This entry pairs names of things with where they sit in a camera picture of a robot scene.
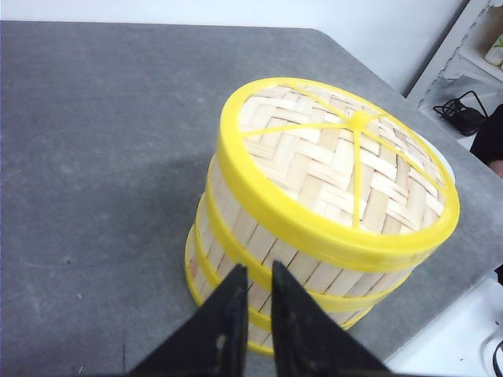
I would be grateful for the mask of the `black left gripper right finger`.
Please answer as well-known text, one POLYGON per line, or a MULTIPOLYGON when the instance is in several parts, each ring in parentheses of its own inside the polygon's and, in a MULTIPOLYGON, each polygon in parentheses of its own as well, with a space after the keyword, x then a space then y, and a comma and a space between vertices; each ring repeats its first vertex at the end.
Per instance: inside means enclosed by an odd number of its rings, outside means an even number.
POLYGON ((321 309, 279 261, 271 320, 279 376, 390 376, 391 371, 321 309))

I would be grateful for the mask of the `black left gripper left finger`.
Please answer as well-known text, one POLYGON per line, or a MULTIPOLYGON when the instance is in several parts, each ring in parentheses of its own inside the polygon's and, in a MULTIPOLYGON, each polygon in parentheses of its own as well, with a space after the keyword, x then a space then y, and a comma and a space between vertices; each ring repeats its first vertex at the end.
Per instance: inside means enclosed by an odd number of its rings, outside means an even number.
POLYGON ((193 316, 130 376, 242 376, 248 341, 248 275, 238 265, 193 316))

